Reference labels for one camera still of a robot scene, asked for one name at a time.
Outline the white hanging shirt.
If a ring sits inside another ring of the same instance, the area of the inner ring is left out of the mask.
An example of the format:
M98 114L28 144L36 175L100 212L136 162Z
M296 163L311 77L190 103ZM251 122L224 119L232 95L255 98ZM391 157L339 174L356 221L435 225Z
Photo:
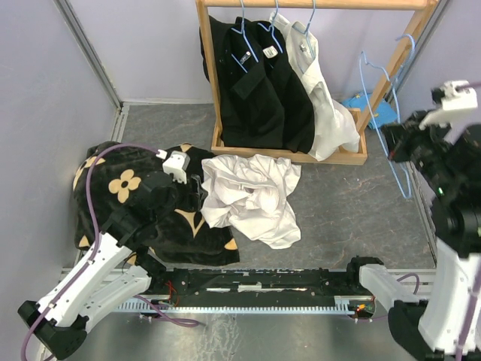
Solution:
M314 109L315 132L309 155L325 160L342 147L358 153L360 135L351 113L331 97L319 64L316 37L299 22L271 13L269 21L280 30L287 49L289 64L299 77Z

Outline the white shirt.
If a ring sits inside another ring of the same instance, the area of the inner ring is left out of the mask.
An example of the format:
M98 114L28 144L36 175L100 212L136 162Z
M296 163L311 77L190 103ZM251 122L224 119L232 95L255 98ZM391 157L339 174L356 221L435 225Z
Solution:
M282 250L301 240L289 204L301 166L287 158L215 156L202 162L207 191L201 212L211 228L232 226L251 241Z
M351 113L331 97L319 64L316 37L299 22L271 13L269 21L280 30L287 49L289 64L299 77L314 109L315 132L309 155L325 160L342 147L358 153L360 135Z

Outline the aluminium corner post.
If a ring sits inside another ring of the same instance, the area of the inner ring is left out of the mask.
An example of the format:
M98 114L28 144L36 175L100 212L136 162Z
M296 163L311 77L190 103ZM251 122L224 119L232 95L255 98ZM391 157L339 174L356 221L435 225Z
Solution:
M398 92L401 90L404 83L407 81L410 73L413 71L415 64L421 58L424 49L427 47L428 42L435 33L437 27L439 26L441 20L443 19L445 13L447 12L449 6L451 5L451 0L440 0L434 9L429 21L426 23L424 30L416 42L416 50L412 58L407 62L407 65L398 75L398 82L396 83L395 90Z
M108 98L116 108L121 109L123 106L123 101L120 99L112 82L107 76L107 72L101 63L95 48L89 41L71 2L67 0L54 0L53 2L62 15L72 35L74 36L75 41L86 57L87 62L94 71L95 76L98 78L104 91L107 93Z

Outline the blue wire hanger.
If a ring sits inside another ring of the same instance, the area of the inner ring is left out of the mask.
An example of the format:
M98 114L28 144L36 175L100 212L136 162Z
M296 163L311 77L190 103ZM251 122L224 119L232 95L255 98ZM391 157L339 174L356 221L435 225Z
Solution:
M374 110L374 106L371 105L370 103L370 100L374 99L374 93L368 94L366 90L364 75L363 75L363 68L366 66L379 70L386 76L389 90L391 91L391 94L392 94L392 100L394 101L395 107L393 108L383 98L383 96L381 96L381 102L379 105L379 107L381 108L380 116L376 116L377 111ZM388 157L389 149L388 149L386 140L381 134L380 128L381 126L384 126L390 123L395 123L395 124L401 123L401 112L400 112L398 97L396 93L396 85L398 82L398 71L396 71L393 76L389 76L387 70L384 67L375 65L372 62L370 62L364 51L361 52L360 57L358 59L358 71L359 71L361 84L362 84L362 95L364 96L365 103L366 103L365 109L368 110L368 114L369 114L368 124L373 126L373 129L375 130L377 137L380 141L384 155ZM412 188L411 188L411 182L410 182L410 173L407 170L407 166L404 163L401 163L396 168L392 161L387 160L387 162L392 171L392 175L394 176L398 189L401 192L401 195L403 196L404 199L411 199L413 194L412 194Z

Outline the aluminium corner post left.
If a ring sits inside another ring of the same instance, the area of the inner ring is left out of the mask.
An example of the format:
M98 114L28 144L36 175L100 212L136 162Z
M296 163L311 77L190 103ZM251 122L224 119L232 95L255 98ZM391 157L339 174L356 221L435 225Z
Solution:
M98 78L104 91L107 93L108 98L116 108L121 109L123 106L123 101L120 99L112 82L107 76L107 72L101 63L95 48L89 41L71 2L67 0L54 0L53 2L62 15L72 35L74 36L75 41L86 57L87 62L94 71L95 76Z

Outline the black hanging shirt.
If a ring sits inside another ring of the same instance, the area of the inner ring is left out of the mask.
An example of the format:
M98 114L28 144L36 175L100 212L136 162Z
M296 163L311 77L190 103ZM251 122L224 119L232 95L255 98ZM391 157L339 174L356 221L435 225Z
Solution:
M262 49L266 75L283 106L283 147L294 153L309 153L315 133L313 104L289 63L286 42L281 31L276 28L276 37L283 53L277 49L271 35L258 26L258 23L270 25L267 21L257 20L247 23L247 28Z
M240 59L248 50L239 29L241 19L223 23L209 17L219 82L222 117L221 138L227 147L273 148L283 147L283 106L265 72L265 62L260 45L247 28L247 37L259 59L248 59L244 66L248 73L232 59Z

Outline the black floral plush blanket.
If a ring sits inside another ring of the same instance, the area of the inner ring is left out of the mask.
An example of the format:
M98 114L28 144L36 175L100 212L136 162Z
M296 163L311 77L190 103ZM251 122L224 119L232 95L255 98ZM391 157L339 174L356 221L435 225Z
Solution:
M186 153L187 177L198 174L203 182L201 162L213 158L207 150L181 144L167 149ZM87 151L73 181L77 205L75 247L88 250L95 240L95 226L103 226L110 214L138 194L141 181L152 171L163 171L163 160L156 151L104 142ZM163 262L222 266L240 260L237 244L229 227L211 228L201 209L177 208L158 221L159 235L147 242L149 251Z

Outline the aluminium corner post right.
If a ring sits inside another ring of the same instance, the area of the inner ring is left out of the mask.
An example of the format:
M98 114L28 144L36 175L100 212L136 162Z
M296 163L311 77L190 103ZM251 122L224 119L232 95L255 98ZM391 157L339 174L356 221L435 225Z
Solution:
M407 65L398 75L398 82L396 83L395 90L398 92L401 90L404 83L407 81L410 73L413 71L415 64L421 58L424 49L427 47L428 42L435 33L437 27L439 26L441 20L443 19L445 13L447 12L449 6L451 5L451 0L440 0L434 9L429 21L426 23L424 30L416 42L416 50L412 58L407 62Z

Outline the wooden clothes rack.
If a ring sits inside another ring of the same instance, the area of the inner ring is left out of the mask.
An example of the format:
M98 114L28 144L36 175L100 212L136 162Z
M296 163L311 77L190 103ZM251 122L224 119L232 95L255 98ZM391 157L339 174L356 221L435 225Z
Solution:
M220 110L220 93L219 82L217 79L216 64L214 59L214 48L212 33L209 20L209 7L222 8L312 8L314 9L349 9L349 10L383 10L383 11L414 11L409 24L404 33L412 35L414 41L418 41L420 36L425 32L428 21L433 17L434 11L438 7L439 1L195 1L198 21L200 26L200 34L202 47L204 50L207 73L209 77L210 88L213 95L213 104L216 114L216 122L213 128L213 139L211 143L211 151L217 155L230 154L242 157L251 157L256 154L270 156L273 158L288 158L293 162L313 163L313 164L333 164L333 165L364 165L368 159L368 149L366 145L365 129L368 125L368 111L362 111L358 108L349 109L355 120L356 129L360 135L358 152L348 152L342 147L339 151L334 152L329 158L323 161L317 161L312 156L305 153L293 153L289 150L277 150L267 148L248 148L248 147L226 147L222 135L222 117ZM414 53L415 45L409 45L408 40L398 41L398 45L392 54L389 64L386 66L388 75L396 75L401 66L408 59L408 50ZM388 93L390 85L388 83L388 75L382 75L372 92L370 105L372 109L377 109L379 103Z

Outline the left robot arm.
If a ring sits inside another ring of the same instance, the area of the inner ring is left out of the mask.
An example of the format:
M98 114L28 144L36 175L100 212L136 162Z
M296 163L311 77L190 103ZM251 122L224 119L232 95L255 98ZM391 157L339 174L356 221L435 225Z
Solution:
M25 301L18 314L57 360L69 358L89 332L124 301L166 285L166 267L149 253L157 223L177 208L201 209L206 192L193 174L182 181L151 172L138 194L113 211L75 267L39 301Z

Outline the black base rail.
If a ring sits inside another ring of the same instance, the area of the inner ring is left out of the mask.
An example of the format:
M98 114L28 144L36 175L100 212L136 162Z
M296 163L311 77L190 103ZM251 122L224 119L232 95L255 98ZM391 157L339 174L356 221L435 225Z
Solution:
M303 270L225 270L174 268L152 279L150 287L142 291L146 296L171 296L173 302L181 297L217 293L283 293L289 296L371 296L354 281L349 272L327 269Z

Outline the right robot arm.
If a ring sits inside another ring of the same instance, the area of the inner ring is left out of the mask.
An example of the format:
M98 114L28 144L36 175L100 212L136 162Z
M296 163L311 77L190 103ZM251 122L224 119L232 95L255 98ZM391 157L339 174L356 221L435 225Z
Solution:
M346 288L369 290L387 310L392 338L417 360L480 358L480 126L455 143L439 125L422 125L430 111L382 126L393 162L411 162L435 194L437 267L428 299L409 293L373 257L348 265Z

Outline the blue cloth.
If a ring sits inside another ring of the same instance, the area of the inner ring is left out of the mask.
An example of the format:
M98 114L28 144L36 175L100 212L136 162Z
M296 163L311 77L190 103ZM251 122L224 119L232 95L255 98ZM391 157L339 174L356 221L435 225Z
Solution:
M345 99L341 102L345 108L359 108L364 110L367 107L367 99L364 93L356 93L352 98ZM398 121L398 114L392 109L391 105L382 100L378 108L373 112L374 120L370 119L368 127L376 129L378 126L383 126L389 123Z

